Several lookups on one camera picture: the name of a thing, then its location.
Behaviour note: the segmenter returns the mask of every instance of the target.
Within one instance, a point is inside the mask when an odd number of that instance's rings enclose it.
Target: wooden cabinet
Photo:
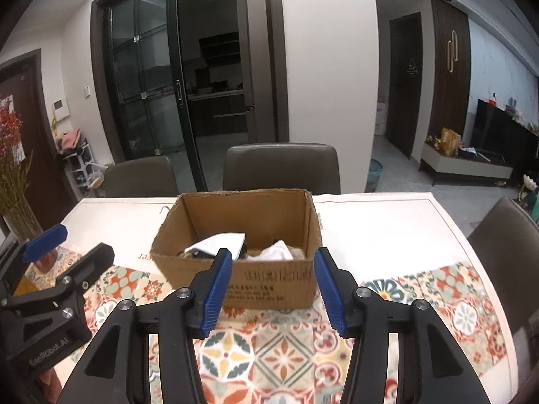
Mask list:
[[[468,16],[443,0],[431,0],[435,28],[435,86],[429,135],[442,128],[463,134],[470,93]]]

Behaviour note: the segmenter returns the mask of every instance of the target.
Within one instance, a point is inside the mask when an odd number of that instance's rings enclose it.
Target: chair backrest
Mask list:
[[[223,190],[307,189],[340,194],[337,152],[325,144],[247,144],[228,149]]]
[[[468,237],[500,298],[511,332],[539,307],[539,228],[508,197],[500,199]]]
[[[539,363],[535,365],[528,379],[518,388],[509,404],[537,404],[539,402]]]
[[[108,198],[163,198],[179,194],[172,163],[166,156],[110,166],[104,173],[104,190]]]

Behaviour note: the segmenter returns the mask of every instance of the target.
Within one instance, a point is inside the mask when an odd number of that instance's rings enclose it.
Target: flower vase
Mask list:
[[[28,205],[25,197],[19,201],[4,215],[7,226],[13,232],[18,241],[32,240],[43,233],[32,208]],[[58,258],[56,250],[46,253],[34,264],[42,273],[47,273],[55,265]]]

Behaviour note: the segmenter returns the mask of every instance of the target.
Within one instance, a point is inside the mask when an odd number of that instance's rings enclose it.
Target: wooden door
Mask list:
[[[36,56],[0,70],[0,98],[13,96],[13,106],[22,120],[21,142],[30,162],[30,185],[25,196],[43,229],[58,224],[75,206],[74,194],[67,189],[61,159],[56,159],[45,133],[48,120],[42,118],[39,100]]]
[[[385,137],[408,158],[416,136],[423,70],[421,14],[391,20],[391,74]]]
[[[443,0],[431,0],[435,28],[435,86],[429,135],[442,128],[463,134],[470,94],[468,16]]]

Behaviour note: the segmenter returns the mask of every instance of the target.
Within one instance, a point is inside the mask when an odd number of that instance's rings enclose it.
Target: dining table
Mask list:
[[[123,298],[137,305],[173,291],[150,247],[176,198],[82,199],[63,224],[68,237],[45,275],[31,267],[38,288],[98,243],[114,249],[114,265],[85,293],[95,334]],[[492,404],[518,389],[513,338],[496,291],[465,236],[431,193],[313,196],[322,243],[359,285],[385,299],[426,299],[451,331]],[[195,350],[209,404],[333,404],[341,397],[352,342],[332,329],[319,293],[307,310],[223,308],[216,329]],[[56,365],[62,384],[85,347]],[[398,336],[389,336],[384,404],[395,401]],[[158,337],[150,336],[152,403],[161,403]]]

